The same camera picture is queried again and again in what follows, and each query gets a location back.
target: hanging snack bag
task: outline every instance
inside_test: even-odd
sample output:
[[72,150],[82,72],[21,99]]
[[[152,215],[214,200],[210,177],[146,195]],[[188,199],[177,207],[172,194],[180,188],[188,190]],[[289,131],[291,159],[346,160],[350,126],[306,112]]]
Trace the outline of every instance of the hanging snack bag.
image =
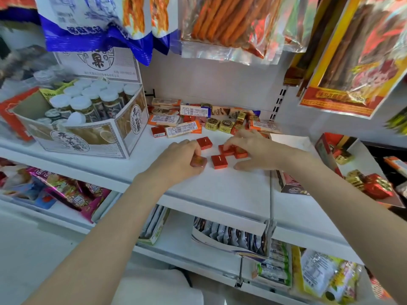
[[167,55],[178,35],[178,0],[150,0],[150,12],[154,48]]
[[139,62],[150,64],[150,0],[35,1],[48,51],[107,51],[127,46]]
[[407,0],[348,0],[300,105],[370,119],[407,72]]
[[270,40],[277,30],[275,24],[281,2],[186,0],[181,30],[182,57],[229,60],[249,65],[254,55],[260,58],[257,61],[260,64],[266,58]]
[[296,0],[284,29],[284,50],[305,52],[317,12],[318,0]]

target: floor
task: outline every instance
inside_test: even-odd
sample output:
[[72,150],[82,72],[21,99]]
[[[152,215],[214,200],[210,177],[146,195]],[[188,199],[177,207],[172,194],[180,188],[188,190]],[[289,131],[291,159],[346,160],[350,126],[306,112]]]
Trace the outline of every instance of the floor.
[[[83,238],[75,231],[0,210],[1,303],[21,304]],[[169,267],[134,252],[127,268],[137,266]],[[202,290],[205,304],[276,304],[198,274],[190,273],[190,277],[194,288]]]

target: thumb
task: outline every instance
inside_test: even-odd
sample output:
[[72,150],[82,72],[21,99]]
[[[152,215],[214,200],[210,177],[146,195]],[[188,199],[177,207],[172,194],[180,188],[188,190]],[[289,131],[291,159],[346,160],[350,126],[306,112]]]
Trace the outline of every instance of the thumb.
[[253,169],[258,169],[258,165],[255,160],[253,159],[248,159],[246,161],[240,161],[234,165],[234,168],[236,170],[244,170],[244,171],[249,171]]

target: white shelf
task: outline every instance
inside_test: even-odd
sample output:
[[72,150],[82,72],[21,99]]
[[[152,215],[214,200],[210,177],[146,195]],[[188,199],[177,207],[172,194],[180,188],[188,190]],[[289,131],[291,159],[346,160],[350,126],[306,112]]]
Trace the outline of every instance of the white shelf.
[[0,138],[0,154],[23,164],[124,192],[133,178],[145,171],[169,144],[205,136],[211,139],[213,147],[202,151],[202,156],[208,158],[204,172],[169,189],[159,203],[261,235],[264,222],[270,218],[270,173],[234,170],[237,162],[234,157],[227,157],[229,168],[213,169],[211,155],[218,155],[218,145],[231,137],[221,131],[202,129],[202,134],[154,138],[151,126],[147,126],[128,161],[47,152],[37,142],[27,144],[5,138]]
[[[44,210],[2,196],[0,212],[3,211],[27,215],[84,234],[94,227],[77,211],[60,202]],[[171,210],[155,245],[140,243],[133,251],[234,286],[239,276],[241,258],[194,242],[191,238],[193,220],[194,216]]]
[[314,198],[281,193],[273,178],[272,201],[273,239],[364,264]]

